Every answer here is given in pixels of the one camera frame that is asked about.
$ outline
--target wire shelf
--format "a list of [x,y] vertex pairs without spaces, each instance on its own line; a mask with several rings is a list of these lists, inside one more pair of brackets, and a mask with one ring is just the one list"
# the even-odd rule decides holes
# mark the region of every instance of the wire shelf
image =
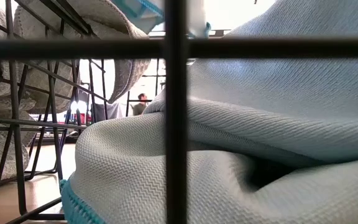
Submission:
[[[6,27],[0,24],[0,30],[7,33],[8,40],[0,40],[0,60],[9,61],[10,79],[0,77],[1,83],[8,83],[11,87],[12,118],[0,118],[0,123],[9,124],[8,128],[0,127],[0,131],[7,131],[6,142],[0,163],[0,185],[10,181],[17,181],[19,195],[19,211],[21,217],[10,223],[21,223],[25,220],[63,220],[63,214],[41,214],[46,209],[61,202],[58,198],[33,211],[27,211],[25,202],[24,182],[31,180],[36,175],[58,174],[59,180],[63,179],[61,153],[67,138],[68,129],[86,129],[82,125],[79,110],[76,111],[77,124],[69,123],[69,108],[65,124],[58,124],[56,98],[78,102],[78,90],[91,97],[93,111],[95,111],[95,98],[104,101],[104,115],[106,111],[106,87],[104,85],[104,60],[113,58],[164,58],[166,61],[166,171],[167,171],[167,223],[186,223],[186,148],[187,144],[187,113],[186,113],[186,64],[189,58],[354,58],[358,57],[358,38],[286,38],[286,39],[230,39],[221,40],[225,30],[217,30],[209,40],[188,40],[186,37],[185,9],[186,1],[165,1],[165,38],[153,37],[151,40],[100,40],[81,16],[70,6],[66,0],[40,0],[61,19],[60,30],[48,24],[41,16],[26,6],[21,0],[15,0],[23,9],[30,13],[45,26],[45,37],[50,34],[64,34],[64,26],[69,25],[83,37],[83,40],[24,40],[13,32],[13,18],[11,0],[6,0]],[[89,88],[78,84],[79,58],[100,59],[101,65],[89,59]],[[34,60],[46,60],[47,68],[44,68]],[[17,80],[16,63],[23,63],[24,69],[20,82]],[[58,66],[64,64],[71,67],[71,79],[57,75]],[[98,71],[93,71],[92,65],[96,65]],[[48,90],[43,90],[26,85],[29,68],[36,69],[48,76]],[[155,91],[157,94],[158,78],[165,75],[156,71]],[[94,92],[93,76],[101,75],[103,79],[103,95]],[[55,82],[60,80],[73,87],[71,97],[55,93]],[[38,121],[26,121],[19,119],[19,106],[26,90],[39,91],[48,94],[48,102],[44,118],[40,115]],[[127,94],[126,115],[128,116],[129,103],[140,100],[130,99]],[[41,128],[23,128],[23,125],[40,126]],[[49,128],[53,132],[53,144],[55,146],[56,161],[53,169],[37,171],[37,161],[40,156],[42,140]],[[35,150],[35,162],[32,170],[27,172],[23,168],[21,151],[21,131],[39,132],[37,149]],[[1,180],[6,161],[9,144],[14,140],[16,154],[17,177]],[[35,146],[35,136],[30,145],[30,156]]]

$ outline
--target person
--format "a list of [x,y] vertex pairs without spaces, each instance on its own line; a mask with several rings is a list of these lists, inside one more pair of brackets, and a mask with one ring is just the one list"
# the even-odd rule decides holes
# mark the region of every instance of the person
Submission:
[[[139,96],[137,96],[139,100],[147,100],[147,96],[144,93],[141,93]],[[143,110],[146,109],[147,102],[139,102],[133,107],[134,116],[141,115],[143,113]]]

